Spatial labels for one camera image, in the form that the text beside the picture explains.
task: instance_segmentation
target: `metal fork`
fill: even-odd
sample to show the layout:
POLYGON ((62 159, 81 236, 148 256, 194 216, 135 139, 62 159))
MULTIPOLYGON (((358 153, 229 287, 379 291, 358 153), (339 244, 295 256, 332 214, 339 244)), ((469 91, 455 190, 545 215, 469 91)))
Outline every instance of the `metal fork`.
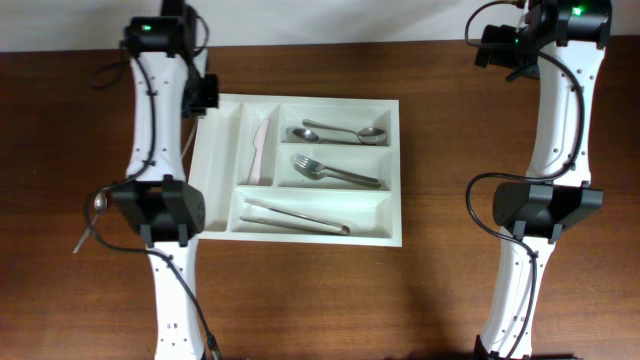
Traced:
POLYGON ((373 189, 379 189, 382 184, 379 182, 372 182, 372 181, 364 181, 364 180, 360 180, 360 179, 356 179, 354 177, 350 177, 350 176, 344 176, 341 174, 332 174, 332 173, 320 173, 317 171, 311 171, 309 169, 307 169, 306 167, 298 164, 298 163, 294 163, 293 166, 295 167, 296 170, 298 170, 298 172, 302 175, 304 175, 305 177, 311 179, 311 180, 322 180, 325 177, 332 177, 334 179, 340 179, 340 180, 344 180, 344 181, 348 181, 350 183, 354 183, 357 185, 361 185, 361 186, 366 186, 369 188, 373 188, 373 189))
POLYGON ((374 179, 374 178, 370 178, 368 176, 363 176, 363 175, 358 175, 358 174, 354 174, 354 173, 350 173, 348 171, 344 171, 344 170, 340 170, 340 169, 336 169, 336 168, 332 168, 329 166, 325 166, 322 163, 315 161, 313 159, 310 159, 304 155, 300 155, 300 154, 296 154, 293 157, 293 161, 302 166, 303 168, 308 169, 309 171, 314 171, 314 172, 320 172, 322 170, 329 170, 329 171, 333 171, 334 173, 338 173, 341 175, 345 175, 345 176, 350 176, 362 181, 369 181, 369 182, 373 182, 373 183, 380 183, 380 181, 378 179, 374 179))

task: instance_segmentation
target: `knife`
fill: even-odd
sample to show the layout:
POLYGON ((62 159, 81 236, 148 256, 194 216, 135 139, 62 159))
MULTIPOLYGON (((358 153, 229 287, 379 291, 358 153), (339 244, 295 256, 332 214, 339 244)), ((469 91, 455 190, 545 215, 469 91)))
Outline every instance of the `knife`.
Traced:
POLYGON ((264 120, 256 132, 256 137, 253 139, 253 147, 256 148, 256 155, 253 158, 253 165, 251 165, 249 179, 247 180, 249 185, 258 185, 260 182, 260 175, 262 175, 262 156, 264 155, 264 144, 267 141, 270 122, 271 119, 264 120))

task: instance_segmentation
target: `wooden table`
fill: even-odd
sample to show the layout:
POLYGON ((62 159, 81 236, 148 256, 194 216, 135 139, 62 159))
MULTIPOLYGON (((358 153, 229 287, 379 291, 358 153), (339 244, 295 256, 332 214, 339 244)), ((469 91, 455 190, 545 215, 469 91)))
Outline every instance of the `wooden table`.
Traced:
MULTIPOLYGON (((204 241, 198 297, 224 353, 251 359, 400 358, 470 352, 486 321, 499 244, 469 218, 467 182, 523 173, 539 85, 473 66, 460 41, 211 50, 226 93, 399 99, 404 246, 204 241)), ((89 241, 84 195, 124 175, 129 74, 89 90, 114 51, 0 55, 1 359, 152 359, 148 260, 89 241)), ((598 78, 590 160, 606 190, 545 272, 536 353, 640 354, 640 38, 615 38, 598 78)), ((496 183, 480 184, 489 221, 496 183)), ((116 211, 100 229, 141 246, 116 211)))

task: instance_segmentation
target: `white backdrop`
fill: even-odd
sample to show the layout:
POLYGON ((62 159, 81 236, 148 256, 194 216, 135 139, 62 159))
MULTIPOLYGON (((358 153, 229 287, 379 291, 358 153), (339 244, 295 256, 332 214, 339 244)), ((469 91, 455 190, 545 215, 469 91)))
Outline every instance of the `white backdrop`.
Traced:
MULTIPOLYGON (((115 48, 133 16, 160 0, 0 0, 0 51, 115 48)), ((191 0, 211 27, 211 46, 460 39, 482 0, 191 0)), ((614 0, 613 33, 640 34, 640 0, 614 0)), ((514 25, 513 6, 478 17, 514 25)))

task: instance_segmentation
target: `cutlery tray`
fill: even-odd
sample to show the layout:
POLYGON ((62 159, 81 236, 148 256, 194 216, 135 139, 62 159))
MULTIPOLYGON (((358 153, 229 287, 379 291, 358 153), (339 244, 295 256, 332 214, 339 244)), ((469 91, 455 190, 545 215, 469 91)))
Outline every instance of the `cutlery tray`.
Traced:
MULTIPOLYGON (((358 142, 354 134, 310 130, 321 138, 358 142)), ((189 184, 205 198, 201 239, 402 246, 398 101, 222 94, 220 108, 209 110, 198 122, 189 184), (260 181, 248 185, 254 137, 267 118, 260 181), (378 146, 298 143, 291 132, 302 128, 304 119, 356 132, 378 127, 388 138, 378 146), (329 177, 308 179, 295 170, 295 154, 377 178, 382 186, 369 189, 329 177), (324 235, 241 221, 253 217, 310 224, 249 205, 246 199, 341 223, 351 233, 324 235)))

